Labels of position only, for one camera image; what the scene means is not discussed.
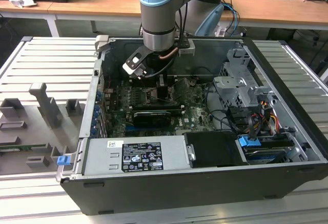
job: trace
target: aluminum workbench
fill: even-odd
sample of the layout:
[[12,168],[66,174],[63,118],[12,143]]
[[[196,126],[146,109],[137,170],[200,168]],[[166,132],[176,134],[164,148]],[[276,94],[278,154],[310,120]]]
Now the aluminum workbench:
[[[271,64],[286,77],[285,84],[325,133],[328,122],[320,111],[327,111],[327,104],[319,107],[310,102],[328,99],[321,93],[326,87],[311,86],[311,79],[317,77],[287,46],[288,53],[269,53],[265,46],[274,47],[276,42],[266,42],[262,47],[263,42],[254,43],[264,55],[290,58],[287,63],[278,60]],[[21,42],[0,70],[0,101],[18,97],[23,105],[34,105],[29,86],[45,82],[57,104],[64,104],[68,98],[78,98],[83,103],[87,100],[95,60],[94,38],[34,37]],[[299,78],[303,85],[289,86],[289,75]],[[306,85],[310,93],[304,98],[297,93]],[[82,214],[55,180],[55,172],[0,176],[0,180],[0,220],[9,223],[328,223],[328,178],[308,182],[283,199],[101,216]]]

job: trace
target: blue clip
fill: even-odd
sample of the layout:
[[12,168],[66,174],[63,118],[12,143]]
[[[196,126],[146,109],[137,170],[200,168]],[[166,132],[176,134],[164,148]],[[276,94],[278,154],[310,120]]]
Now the blue clip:
[[256,140],[248,139],[248,136],[242,136],[238,139],[241,147],[244,146],[261,146],[260,140],[257,138]]
[[59,156],[58,159],[57,159],[57,165],[58,166],[71,165],[71,156]]

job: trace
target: warning label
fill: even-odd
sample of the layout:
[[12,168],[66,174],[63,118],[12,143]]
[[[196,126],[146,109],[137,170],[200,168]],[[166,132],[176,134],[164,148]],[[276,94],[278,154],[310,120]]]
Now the warning label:
[[151,170],[163,170],[160,142],[122,145],[123,172]]

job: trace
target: paper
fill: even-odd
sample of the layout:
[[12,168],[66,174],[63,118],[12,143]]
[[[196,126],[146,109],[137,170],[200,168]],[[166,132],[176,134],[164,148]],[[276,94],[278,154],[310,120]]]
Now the paper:
[[34,0],[9,0],[14,6],[20,7],[21,9],[26,6],[34,6],[36,3]]

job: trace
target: wooden desk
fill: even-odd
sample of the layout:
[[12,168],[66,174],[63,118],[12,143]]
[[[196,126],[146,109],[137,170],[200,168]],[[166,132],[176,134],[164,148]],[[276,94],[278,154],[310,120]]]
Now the wooden desk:
[[[240,26],[328,29],[328,4],[304,0],[232,0]],[[224,12],[222,20],[229,19]]]
[[[240,14],[240,26],[328,30],[328,4],[303,0],[232,0]],[[20,9],[0,1],[5,17],[47,20],[52,36],[59,36],[57,19],[139,22],[139,0],[69,0],[68,3],[37,2],[38,6]],[[232,19],[225,11],[220,24]]]
[[139,0],[69,0],[53,3],[49,13],[140,17]]

